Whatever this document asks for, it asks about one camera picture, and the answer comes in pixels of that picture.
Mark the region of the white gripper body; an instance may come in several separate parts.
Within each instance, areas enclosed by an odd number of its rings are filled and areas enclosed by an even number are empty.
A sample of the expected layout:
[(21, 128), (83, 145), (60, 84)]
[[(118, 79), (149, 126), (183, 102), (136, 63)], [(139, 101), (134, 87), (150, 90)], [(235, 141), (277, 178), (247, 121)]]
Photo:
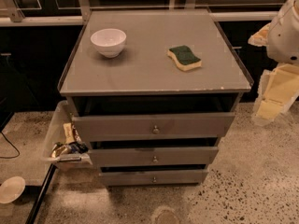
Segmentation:
[(299, 0), (288, 0), (271, 21), (267, 55), (278, 63), (299, 64)]

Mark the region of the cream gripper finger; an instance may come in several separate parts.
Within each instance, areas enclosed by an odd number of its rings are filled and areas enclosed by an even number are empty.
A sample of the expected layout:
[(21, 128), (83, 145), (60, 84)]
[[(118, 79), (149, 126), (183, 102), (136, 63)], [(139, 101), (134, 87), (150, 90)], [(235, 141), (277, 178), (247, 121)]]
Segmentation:
[(254, 35), (252, 35), (248, 43), (252, 46), (256, 47), (262, 47), (268, 45), (268, 31), (269, 31), (270, 24), (266, 24), (264, 27), (262, 27), (258, 32), (256, 32)]
[(285, 114), (299, 96), (299, 66), (279, 63), (273, 70), (264, 70), (259, 81), (258, 97), (252, 120), (265, 126)]

